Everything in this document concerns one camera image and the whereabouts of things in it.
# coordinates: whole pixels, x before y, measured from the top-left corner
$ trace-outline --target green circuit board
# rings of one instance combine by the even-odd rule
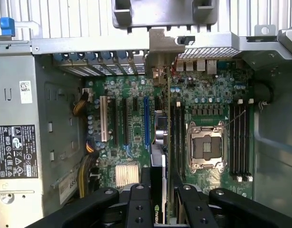
[[[217,65],[217,74],[208,75],[206,72],[177,72],[172,77],[170,85],[170,100],[168,104],[167,85],[154,87],[153,80],[146,76],[109,76],[90,77],[86,80],[85,87],[94,92],[94,100],[88,107],[88,115],[92,116],[93,135],[88,134],[88,140],[93,147],[100,151],[98,164],[101,186],[121,187],[116,185],[115,167],[118,165],[137,165],[141,167],[150,165],[150,151],[144,143],[144,97],[149,97],[150,106],[150,141],[154,140],[154,111],[155,100],[160,99],[161,109],[167,112],[168,105],[174,106],[181,102],[185,107],[185,124],[194,121],[200,126],[215,126],[220,121],[227,125],[231,121],[229,105],[237,99],[253,98],[253,88],[249,80],[253,72],[250,69],[238,69],[236,62],[220,62]],[[110,140],[100,143],[99,132],[101,129],[100,96],[108,96],[108,124],[111,129]],[[129,132],[129,145],[125,146],[123,99],[127,100],[127,128]],[[250,118],[249,128],[249,156],[250,167],[253,167],[254,142],[253,142],[253,117]],[[187,144],[181,144],[187,150]],[[229,153],[229,141],[226,154]],[[217,187],[230,189],[236,193],[252,198],[252,182],[237,182],[229,175],[228,167],[223,170],[202,169],[191,173],[188,165],[184,167],[185,183],[198,185],[205,193]]]

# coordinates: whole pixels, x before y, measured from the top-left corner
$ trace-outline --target metal mesh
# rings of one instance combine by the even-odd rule
[[[203,47],[186,49],[185,53],[179,55],[180,59],[187,58],[226,58],[237,55],[240,51],[232,47]]]

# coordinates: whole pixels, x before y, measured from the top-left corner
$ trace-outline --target white sticker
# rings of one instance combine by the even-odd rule
[[[63,204],[65,200],[73,193],[77,188],[77,171],[76,169],[74,172],[70,173],[62,182],[60,182],[59,188],[59,201],[60,204]]]
[[[31,81],[20,81],[19,86],[20,86],[21,103],[22,104],[33,103]]]

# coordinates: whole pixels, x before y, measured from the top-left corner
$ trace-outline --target blue pcie slot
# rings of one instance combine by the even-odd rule
[[[145,148],[149,150],[150,147],[150,106],[149,97],[144,98],[144,129],[145,129]]]

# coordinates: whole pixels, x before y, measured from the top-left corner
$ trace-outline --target perforated metal panel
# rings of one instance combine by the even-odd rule
[[[186,49],[185,53],[179,55],[179,59],[190,58],[227,58],[233,57],[240,53],[240,51],[232,47],[204,47]]]
[[[257,24],[273,24],[277,30],[292,26],[292,0],[220,0],[218,4],[218,21],[209,27],[211,32],[254,36]],[[112,14],[111,0],[0,0],[0,17],[18,22],[16,40],[129,36],[127,29],[113,26]],[[207,32],[208,26],[190,29]],[[187,26],[172,26],[170,31],[186,33]],[[147,28],[132,28],[130,35],[134,34],[147,36]]]

